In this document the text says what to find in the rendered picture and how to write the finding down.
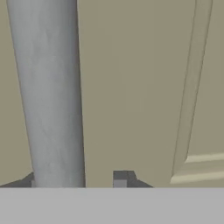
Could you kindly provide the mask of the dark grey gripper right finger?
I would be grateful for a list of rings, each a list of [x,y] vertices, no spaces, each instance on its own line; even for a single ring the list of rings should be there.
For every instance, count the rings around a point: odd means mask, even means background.
[[[113,187],[127,188],[127,187],[149,187],[150,185],[137,178],[134,171],[113,171]]]

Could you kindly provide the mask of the beige cabinet door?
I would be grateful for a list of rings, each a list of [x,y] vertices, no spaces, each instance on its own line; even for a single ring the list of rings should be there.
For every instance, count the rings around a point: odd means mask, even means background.
[[[86,179],[224,187],[224,0],[78,0]]]

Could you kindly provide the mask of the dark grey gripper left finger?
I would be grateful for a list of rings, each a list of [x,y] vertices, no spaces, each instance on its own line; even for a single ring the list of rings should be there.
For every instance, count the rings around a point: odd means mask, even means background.
[[[6,188],[6,187],[26,188],[26,187],[34,187],[34,186],[35,186],[34,173],[31,172],[22,179],[10,182],[10,183],[5,184],[5,185],[2,185],[2,188]]]

